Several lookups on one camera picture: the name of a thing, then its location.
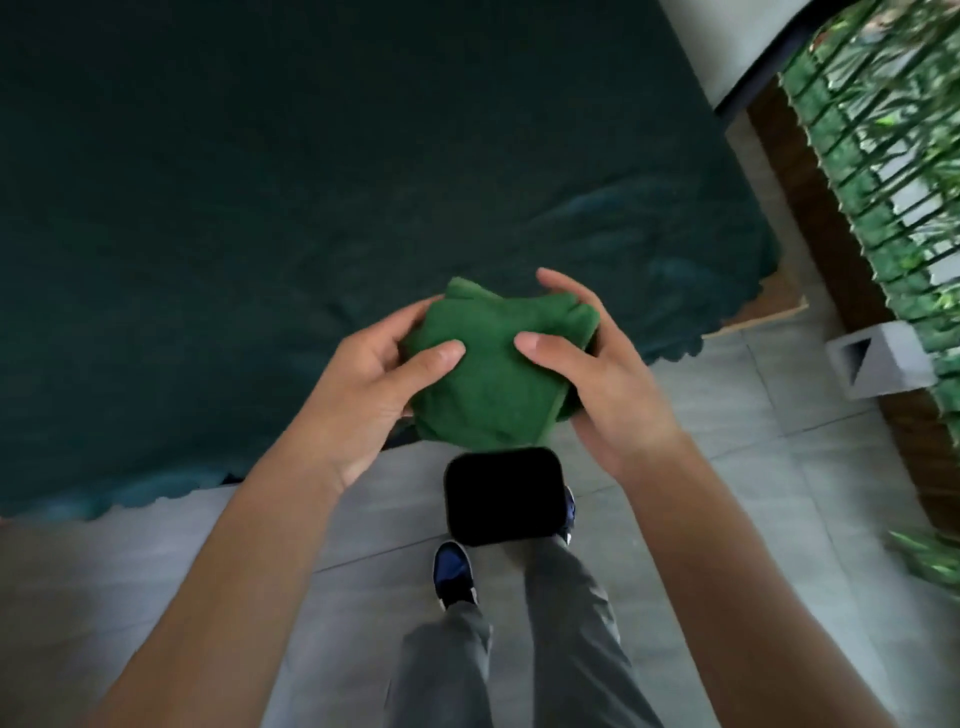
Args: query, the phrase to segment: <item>folded green cloth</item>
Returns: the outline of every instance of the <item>folded green cloth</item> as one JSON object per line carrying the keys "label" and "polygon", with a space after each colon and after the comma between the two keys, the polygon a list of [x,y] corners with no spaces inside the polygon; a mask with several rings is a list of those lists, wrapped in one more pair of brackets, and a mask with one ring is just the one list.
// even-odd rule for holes
{"label": "folded green cloth", "polygon": [[459,339],[467,353],[457,368],[413,398],[424,440],[471,450],[541,445],[563,415],[570,382],[516,350],[521,331],[564,336],[585,349],[600,316],[569,293],[505,299],[469,280],[453,279],[422,324],[403,341],[407,356]]}

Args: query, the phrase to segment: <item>sneaker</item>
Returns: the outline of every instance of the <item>sneaker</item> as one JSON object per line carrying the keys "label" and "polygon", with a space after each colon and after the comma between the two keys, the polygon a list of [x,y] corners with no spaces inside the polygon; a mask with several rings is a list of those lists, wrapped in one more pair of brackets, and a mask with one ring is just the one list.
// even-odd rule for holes
{"label": "sneaker", "polygon": [[470,559],[456,541],[440,544],[433,557],[433,588],[444,609],[458,601],[477,603]]}
{"label": "sneaker", "polygon": [[570,546],[570,539],[573,536],[573,522],[577,517],[577,504],[573,500],[573,493],[564,485],[566,491],[566,523],[557,531],[557,535],[564,540],[564,543]]}

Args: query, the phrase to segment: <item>fingernail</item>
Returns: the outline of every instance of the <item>fingernail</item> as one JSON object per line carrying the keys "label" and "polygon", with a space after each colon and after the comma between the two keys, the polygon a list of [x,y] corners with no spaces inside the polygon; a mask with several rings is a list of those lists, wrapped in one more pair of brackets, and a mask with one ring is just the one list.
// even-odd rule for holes
{"label": "fingernail", "polygon": [[444,364],[448,367],[452,367],[461,357],[467,352],[467,347],[464,346],[464,342],[454,339],[453,341],[447,341],[440,345],[440,356],[444,358]]}
{"label": "fingernail", "polygon": [[540,340],[538,333],[532,331],[521,331],[514,337],[514,346],[522,352],[533,353],[537,350],[537,342]]}

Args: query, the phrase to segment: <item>forearm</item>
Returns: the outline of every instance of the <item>forearm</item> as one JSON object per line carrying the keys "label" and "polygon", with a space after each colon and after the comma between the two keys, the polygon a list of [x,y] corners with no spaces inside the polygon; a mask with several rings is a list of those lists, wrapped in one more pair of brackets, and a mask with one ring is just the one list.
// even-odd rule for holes
{"label": "forearm", "polygon": [[323,479],[257,464],[89,725],[259,725],[336,503]]}
{"label": "forearm", "polygon": [[725,728],[893,725],[691,441],[623,486]]}

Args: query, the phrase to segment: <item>leg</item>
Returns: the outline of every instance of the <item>leg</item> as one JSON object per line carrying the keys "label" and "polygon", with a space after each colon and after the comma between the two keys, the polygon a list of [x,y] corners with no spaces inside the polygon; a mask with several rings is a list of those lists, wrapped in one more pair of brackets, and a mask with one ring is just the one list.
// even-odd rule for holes
{"label": "leg", "polygon": [[534,724],[660,728],[620,646],[606,592],[561,537],[530,544],[524,583],[534,635]]}
{"label": "leg", "polygon": [[476,605],[467,554],[453,542],[434,560],[446,614],[403,639],[387,692],[386,728],[492,728],[487,676],[492,629]]}

